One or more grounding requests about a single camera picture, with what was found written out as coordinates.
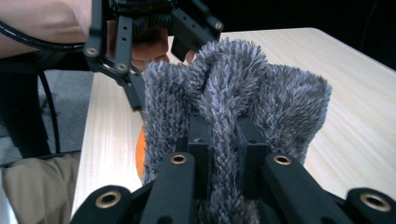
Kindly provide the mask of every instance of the khaki pants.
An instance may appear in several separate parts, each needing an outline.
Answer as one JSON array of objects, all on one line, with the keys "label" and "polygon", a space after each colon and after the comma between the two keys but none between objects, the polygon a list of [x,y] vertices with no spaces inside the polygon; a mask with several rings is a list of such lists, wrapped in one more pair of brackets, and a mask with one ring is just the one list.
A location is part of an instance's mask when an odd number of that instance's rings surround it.
[{"label": "khaki pants", "polygon": [[19,223],[70,223],[79,153],[26,159],[3,170],[3,187]]}]

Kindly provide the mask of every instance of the light wood surface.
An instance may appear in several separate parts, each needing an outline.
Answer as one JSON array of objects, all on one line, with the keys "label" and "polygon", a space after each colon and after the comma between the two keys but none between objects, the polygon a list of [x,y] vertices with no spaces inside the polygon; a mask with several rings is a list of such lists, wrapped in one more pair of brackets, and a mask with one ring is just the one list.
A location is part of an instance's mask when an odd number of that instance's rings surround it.
[{"label": "light wood surface", "polygon": [[[309,70],[332,85],[325,124],[305,161],[324,189],[345,198],[349,189],[368,187],[396,199],[395,71],[311,28],[224,37],[253,41],[269,63]],[[73,213],[102,186],[140,187],[134,147],[141,126],[140,114],[131,111],[123,90],[112,79],[95,75]]]}]

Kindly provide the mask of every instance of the brass insert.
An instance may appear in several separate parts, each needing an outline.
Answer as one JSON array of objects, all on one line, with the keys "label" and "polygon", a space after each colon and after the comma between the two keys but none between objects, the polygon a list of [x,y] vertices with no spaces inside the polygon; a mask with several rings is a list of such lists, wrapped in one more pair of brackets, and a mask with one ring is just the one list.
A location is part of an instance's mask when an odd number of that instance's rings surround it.
[{"label": "brass insert", "polygon": [[99,208],[109,208],[116,205],[121,200],[121,194],[116,190],[103,193],[96,199],[96,206]]},{"label": "brass insert", "polygon": [[275,156],[274,161],[281,165],[290,165],[291,159],[287,158],[286,156]]},{"label": "brass insert", "polygon": [[183,155],[175,155],[171,158],[171,162],[173,164],[183,164],[186,161],[187,161],[187,157]]},{"label": "brass insert", "polygon": [[389,212],[391,209],[390,204],[387,201],[372,193],[363,193],[361,194],[360,199],[367,206],[380,212]]}]

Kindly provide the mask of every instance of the orange object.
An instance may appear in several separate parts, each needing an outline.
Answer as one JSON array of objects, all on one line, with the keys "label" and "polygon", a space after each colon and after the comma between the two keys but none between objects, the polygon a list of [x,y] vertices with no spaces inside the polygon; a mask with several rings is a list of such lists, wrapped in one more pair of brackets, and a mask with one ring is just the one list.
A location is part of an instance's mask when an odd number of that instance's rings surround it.
[{"label": "orange object", "polygon": [[145,169],[145,146],[146,146],[145,126],[143,125],[142,130],[140,130],[139,137],[137,138],[136,154],[135,154],[136,169],[140,180],[143,179],[143,171]]}]

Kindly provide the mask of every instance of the knitted gray sock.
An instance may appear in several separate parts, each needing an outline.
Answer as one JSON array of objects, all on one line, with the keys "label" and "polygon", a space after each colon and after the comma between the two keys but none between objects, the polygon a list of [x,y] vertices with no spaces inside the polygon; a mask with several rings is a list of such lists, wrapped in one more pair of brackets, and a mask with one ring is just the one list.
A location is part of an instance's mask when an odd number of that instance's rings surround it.
[{"label": "knitted gray sock", "polygon": [[267,63],[260,47],[242,40],[208,43],[190,65],[150,63],[145,72],[146,157],[143,182],[155,179],[162,157],[188,134],[191,111],[212,130],[210,196],[198,202],[200,223],[259,223],[257,202],[239,186],[235,121],[248,115],[273,151],[300,162],[326,117],[326,80]]}]

